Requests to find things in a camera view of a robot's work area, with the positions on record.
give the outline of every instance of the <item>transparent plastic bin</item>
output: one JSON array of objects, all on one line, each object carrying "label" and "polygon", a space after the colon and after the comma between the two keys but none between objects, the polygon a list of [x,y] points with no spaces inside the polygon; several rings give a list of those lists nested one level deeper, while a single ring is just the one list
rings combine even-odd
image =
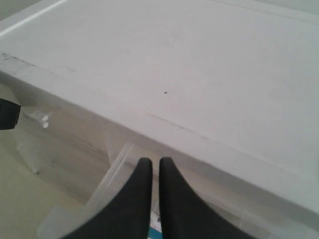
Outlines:
[{"label": "transparent plastic bin", "polygon": [[[127,143],[123,148],[110,170],[107,172],[100,185],[84,206],[76,220],[70,222],[70,217],[57,215],[54,209],[46,220],[38,228],[38,236],[41,239],[53,239],[71,232],[79,225],[99,212],[120,191],[133,172],[137,161],[141,157],[148,157],[153,162],[153,193],[152,213],[160,215],[159,210],[159,161],[161,156],[145,150],[139,146]],[[227,219],[236,227],[251,234],[257,239],[300,239],[319,238],[318,233],[309,227],[302,225],[285,215],[265,207],[258,202],[236,195],[218,184],[209,181],[202,175],[195,174],[177,164],[177,167],[187,182],[196,193],[217,213]],[[59,224],[70,225],[69,228],[59,228]],[[49,237],[55,229],[56,237]]]}]

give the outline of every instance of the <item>white table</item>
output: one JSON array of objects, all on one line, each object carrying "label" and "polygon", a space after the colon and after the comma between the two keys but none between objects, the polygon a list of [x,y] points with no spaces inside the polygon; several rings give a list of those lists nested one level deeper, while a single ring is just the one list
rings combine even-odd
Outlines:
[{"label": "white table", "polygon": [[0,22],[0,71],[316,227],[318,25],[249,0],[43,0]]}]

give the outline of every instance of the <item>white surface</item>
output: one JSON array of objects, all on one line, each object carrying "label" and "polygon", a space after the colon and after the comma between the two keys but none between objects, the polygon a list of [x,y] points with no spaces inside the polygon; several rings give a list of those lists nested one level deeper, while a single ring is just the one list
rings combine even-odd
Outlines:
[{"label": "white surface", "polygon": [[8,22],[0,70],[319,213],[317,15],[69,0]]}]

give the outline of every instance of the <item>black object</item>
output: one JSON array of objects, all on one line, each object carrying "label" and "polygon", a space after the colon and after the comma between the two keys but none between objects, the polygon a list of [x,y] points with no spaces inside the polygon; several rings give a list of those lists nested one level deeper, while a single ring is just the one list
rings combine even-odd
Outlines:
[{"label": "black object", "polygon": [[96,216],[65,239],[146,239],[152,200],[152,162],[141,158],[127,183]]},{"label": "black object", "polygon": [[164,239],[252,239],[220,217],[187,184],[171,158],[159,163],[159,210]]},{"label": "black object", "polygon": [[0,130],[13,129],[19,119],[21,106],[0,99]]}]

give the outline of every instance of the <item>white tabletop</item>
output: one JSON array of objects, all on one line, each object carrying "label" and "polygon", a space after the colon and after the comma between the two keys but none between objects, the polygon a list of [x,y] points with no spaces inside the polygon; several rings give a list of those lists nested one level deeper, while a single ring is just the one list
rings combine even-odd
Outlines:
[{"label": "white tabletop", "polygon": [[85,103],[54,90],[319,214],[318,25],[246,0],[47,0],[0,24],[0,70],[16,57],[84,87]]}]

